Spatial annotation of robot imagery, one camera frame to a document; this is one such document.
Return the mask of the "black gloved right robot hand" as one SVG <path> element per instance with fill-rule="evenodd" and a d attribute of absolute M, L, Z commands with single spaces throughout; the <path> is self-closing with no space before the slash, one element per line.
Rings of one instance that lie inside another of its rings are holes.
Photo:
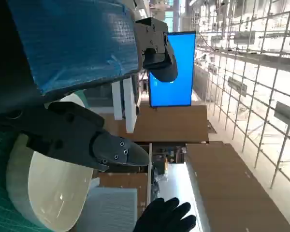
<path fill-rule="evenodd" d="M 194 215 L 186 216 L 191 205 L 179 203 L 178 198 L 165 201 L 157 198 L 151 202 L 133 229 L 134 232 L 189 232 L 196 226 Z"/>

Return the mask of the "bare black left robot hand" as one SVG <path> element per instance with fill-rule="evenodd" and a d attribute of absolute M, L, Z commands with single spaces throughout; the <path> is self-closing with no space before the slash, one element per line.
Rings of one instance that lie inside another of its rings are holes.
<path fill-rule="evenodd" d="M 147 166 L 148 153 L 104 119 L 61 98 L 141 70 L 177 78 L 167 24 L 116 0 L 0 0 L 0 131 L 48 157 L 106 171 Z"/>

